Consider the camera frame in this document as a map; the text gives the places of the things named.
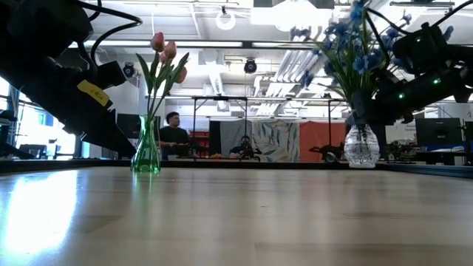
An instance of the pink tulip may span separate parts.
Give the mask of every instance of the pink tulip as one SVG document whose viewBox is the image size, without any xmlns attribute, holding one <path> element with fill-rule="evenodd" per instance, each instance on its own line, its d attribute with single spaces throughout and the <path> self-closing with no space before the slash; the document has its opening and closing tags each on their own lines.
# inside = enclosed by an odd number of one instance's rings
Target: pink tulip
<svg viewBox="0 0 473 266">
<path fill-rule="evenodd" d="M 162 52 L 164 50 L 164 34 L 163 33 L 156 33 L 151 40 L 151 47 L 158 51 Z"/>
<path fill-rule="evenodd" d="M 187 69 L 186 67 L 183 68 L 183 70 L 179 74 L 179 78 L 177 79 L 176 83 L 182 83 L 186 79 L 187 76 Z"/>
<path fill-rule="evenodd" d="M 166 56 L 164 52 L 160 54 L 160 62 L 163 64 L 166 64 L 168 62 L 168 57 Z"/>
<path fill-rule="evenodd" d="M 166 47 L 164 47 L 164 53 L 166 54 L 168 59 L 174 59 L 177 53 L 176 43 L 173 41 L 168 42 Z"/>
</svg>

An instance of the table surface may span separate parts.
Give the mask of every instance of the table surface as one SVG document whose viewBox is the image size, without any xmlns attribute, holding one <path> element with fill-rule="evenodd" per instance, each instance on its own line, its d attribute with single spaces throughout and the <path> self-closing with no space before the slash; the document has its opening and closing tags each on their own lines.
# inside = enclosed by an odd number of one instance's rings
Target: table surface
<svg viewBox="0 0 473 266">
<path fill-rule="evenodd" d="M 0 176 L 0 265 L 471 265 L 473 183 L 126 167 Z"/>
</svg>

